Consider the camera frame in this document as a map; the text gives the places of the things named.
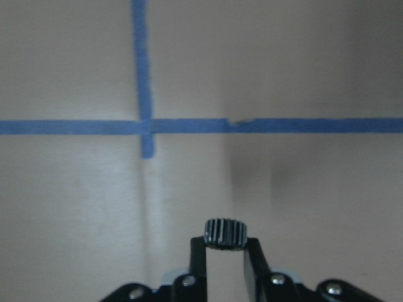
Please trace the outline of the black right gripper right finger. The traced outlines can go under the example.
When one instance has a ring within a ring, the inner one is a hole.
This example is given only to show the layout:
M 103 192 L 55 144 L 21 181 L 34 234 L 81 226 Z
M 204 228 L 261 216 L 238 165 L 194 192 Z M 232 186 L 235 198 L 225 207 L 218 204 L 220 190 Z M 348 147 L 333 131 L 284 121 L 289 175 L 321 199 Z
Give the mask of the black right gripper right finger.
M 248 238 L 243 261 L 244 280 L 249 300 L 267 301 L 265 289 L 271 270 L 257 238 Z

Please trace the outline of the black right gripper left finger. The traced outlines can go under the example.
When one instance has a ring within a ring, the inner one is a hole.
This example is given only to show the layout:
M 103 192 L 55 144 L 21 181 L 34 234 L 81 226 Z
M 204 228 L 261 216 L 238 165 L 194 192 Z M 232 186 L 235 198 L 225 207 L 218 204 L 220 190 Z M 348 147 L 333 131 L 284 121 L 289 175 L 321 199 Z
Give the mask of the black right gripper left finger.
M 190 240 L 189 274 L 194 278 L 190 286 L 194 301 L 207 301 L 207 253 L 203 237 Z

